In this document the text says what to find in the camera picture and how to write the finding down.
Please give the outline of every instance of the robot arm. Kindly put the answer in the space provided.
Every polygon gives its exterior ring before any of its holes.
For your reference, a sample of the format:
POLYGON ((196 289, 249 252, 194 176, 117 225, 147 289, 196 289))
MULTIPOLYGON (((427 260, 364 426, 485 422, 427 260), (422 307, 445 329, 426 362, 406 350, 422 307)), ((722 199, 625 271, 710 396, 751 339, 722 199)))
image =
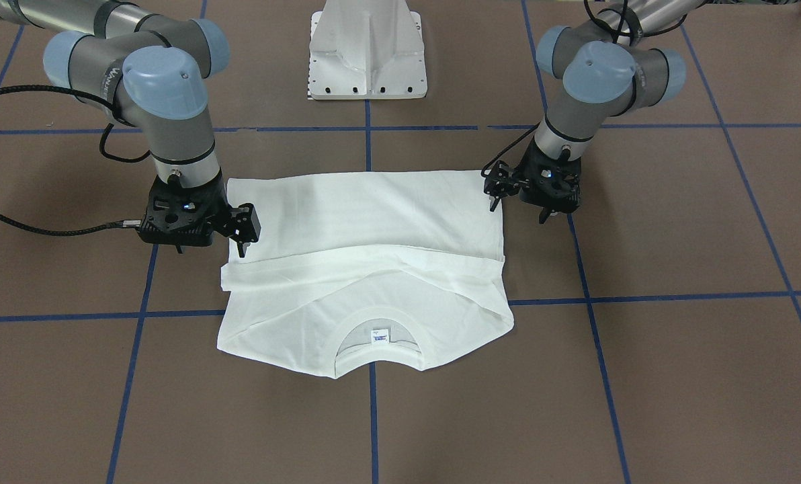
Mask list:
POLYGON ((676 22, 704 0, 630 0, 601 10, 578 28, 554 27, 536 50, 542 71, 562 80, 558 98, 539 123, 520 164, 499 162, 486 174, 484 192, 542 207, 539 223, 581 203, 581 156, 607 117, 671 99, 684 84, 686 66, 669 49, 635 46, 649 32, 676 22))
POLYGON ((241 255, 257 241, 253 206, 228 205, 216 158, 203 77, 226 67, 229 47, 215 24, 105 0, 0 0, 0 19, 60 30, 44 53, 51 82, 105 99, 114 110, 87 103, 146 135, 157 177, 141 239, 207 246, 219 232, 241 255))

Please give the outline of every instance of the clothing tag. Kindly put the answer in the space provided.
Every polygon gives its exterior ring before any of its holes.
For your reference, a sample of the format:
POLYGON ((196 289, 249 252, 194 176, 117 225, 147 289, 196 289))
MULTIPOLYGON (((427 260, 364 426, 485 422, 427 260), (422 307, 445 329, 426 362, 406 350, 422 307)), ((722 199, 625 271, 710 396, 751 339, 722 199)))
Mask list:
POLYGON ((371 344, 388 344, 388 328, 370 330, 371 344))

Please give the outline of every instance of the brown table surface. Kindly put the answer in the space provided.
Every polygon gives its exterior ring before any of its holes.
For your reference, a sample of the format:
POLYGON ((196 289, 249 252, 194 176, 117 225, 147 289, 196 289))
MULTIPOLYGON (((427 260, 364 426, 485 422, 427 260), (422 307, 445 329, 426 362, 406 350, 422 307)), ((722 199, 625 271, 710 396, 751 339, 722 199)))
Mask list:
MULTIPOLYGON (((321 0, 140 4, 228 36, 207 80, 228 177, 480 168, 557 92, 534 44, 585 12, 409 2, 430 89, 389 102, 306 100, 321 0)), ((48 83, 51 36, 0 22, 0 86, 48 83)), ((516 327, 435 370, 328 380, 226 355, 225 244, 0 223, 0 482, 801 483, 801 3, 708 5, 643 46, 681 53, 683 92, 607 120, 574 217, 505 203, 516 327)), ((105 123, 1 96, 0 211, 139 217, 154 169, 102 159, 105 123)), ((110 145, 146 149, 129 130, 110 145)))

